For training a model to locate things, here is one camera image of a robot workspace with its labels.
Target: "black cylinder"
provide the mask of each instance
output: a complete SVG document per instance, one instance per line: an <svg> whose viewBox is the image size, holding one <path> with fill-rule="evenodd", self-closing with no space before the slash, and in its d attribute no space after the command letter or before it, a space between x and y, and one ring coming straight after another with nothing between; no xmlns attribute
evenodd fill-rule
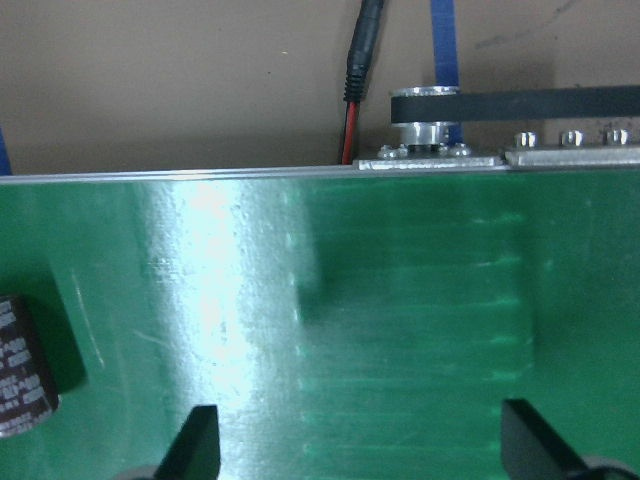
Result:
<svg viewBox="0 0 640 480"><path fill-rule="evenodd" d="M0 437L26 432L58 408L58 392L21 297L0 297Z"/></svg>

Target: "black rubber belt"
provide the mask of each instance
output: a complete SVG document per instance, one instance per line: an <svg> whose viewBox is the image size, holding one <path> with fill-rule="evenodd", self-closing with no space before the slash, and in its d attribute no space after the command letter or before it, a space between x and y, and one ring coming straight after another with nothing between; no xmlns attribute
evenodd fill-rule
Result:
<svg viewBox="0 0 640 480"><path fill-rule="evenodd" d="M640 86L391 99L391 123L633 116L640 116Z"/></svg>

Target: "blue tape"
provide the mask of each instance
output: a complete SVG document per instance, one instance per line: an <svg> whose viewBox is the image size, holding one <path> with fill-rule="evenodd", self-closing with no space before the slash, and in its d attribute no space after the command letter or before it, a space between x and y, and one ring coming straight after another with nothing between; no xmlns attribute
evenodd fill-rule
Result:
<svg viewBox="0 0 640 480"><path fill-rule="evenodd" d="M431 26L436 84L457 87L460 77L454 0L431 0ZM462 128L450 128L449 140L451 143L462 142Z"/></svg>
<svg viewBox="0 0 640 480"><path fill-rule="evenodd" d="M4 144L2 129L0 129L0 175L11 175L11 164L9 163L9 154Z"/></svg>

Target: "red wire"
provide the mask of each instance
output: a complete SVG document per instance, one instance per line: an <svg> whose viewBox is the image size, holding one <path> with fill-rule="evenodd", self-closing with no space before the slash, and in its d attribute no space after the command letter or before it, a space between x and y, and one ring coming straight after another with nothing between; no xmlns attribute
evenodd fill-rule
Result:
<svg viewBox="0 0 640 480"><path fill-rule="evenodd" d="M353 139L358 123L358 104L349 102L347 105L347 119L344 126L344 143L342 146L342 165L351 165L351 152L353 150Z"/></svg>

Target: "blue stripe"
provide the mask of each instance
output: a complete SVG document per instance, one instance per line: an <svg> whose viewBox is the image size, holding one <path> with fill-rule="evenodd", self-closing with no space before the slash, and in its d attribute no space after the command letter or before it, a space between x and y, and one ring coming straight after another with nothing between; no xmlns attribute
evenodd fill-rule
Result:
<svg viewBox="0 0 640 480"><path fill-rule="evenodd" d="M0 175L11 175L11 164L9 163L9 154L4 144L4 137L0 129Z"/></svg>
<svg viewBox="0 0 640 480"><path fill-rule="evenodd" d="M431 0L431 25L436 84L457 87L460 78L454 0ZM449 135L451 143L462 142L460 127L451 128Z"/></svg>

